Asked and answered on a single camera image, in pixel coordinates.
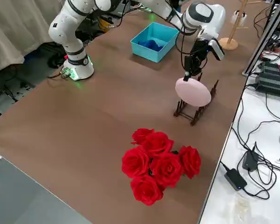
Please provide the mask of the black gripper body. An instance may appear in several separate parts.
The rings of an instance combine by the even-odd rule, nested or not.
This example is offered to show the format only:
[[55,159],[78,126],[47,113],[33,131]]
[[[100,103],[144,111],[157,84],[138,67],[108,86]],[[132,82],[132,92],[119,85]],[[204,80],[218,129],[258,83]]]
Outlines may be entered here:
[[206,59],[208,54],[208,40],[197,39],[191,49],[191,56],[198,59],[200,62]]

